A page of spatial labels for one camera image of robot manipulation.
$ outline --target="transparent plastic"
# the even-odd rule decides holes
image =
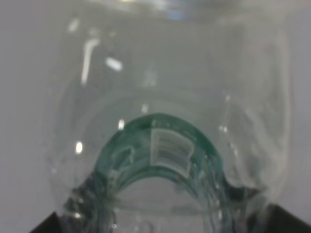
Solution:
[[[260,232],[284,183],[291,1],[67,1],[47,101],[64,233]]]

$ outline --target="barcode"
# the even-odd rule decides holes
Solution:
[[[152,166],[165,166],[187,178],[193,151],[194,144],[186,137],[171,130],[152,129]]]

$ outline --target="white background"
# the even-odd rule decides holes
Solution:
[[[0,233],[28,233],[53,211],[40,126],[65,0],[0,1]],[[280,203],[311,224],[311,8],[288,19],[294,135]]]

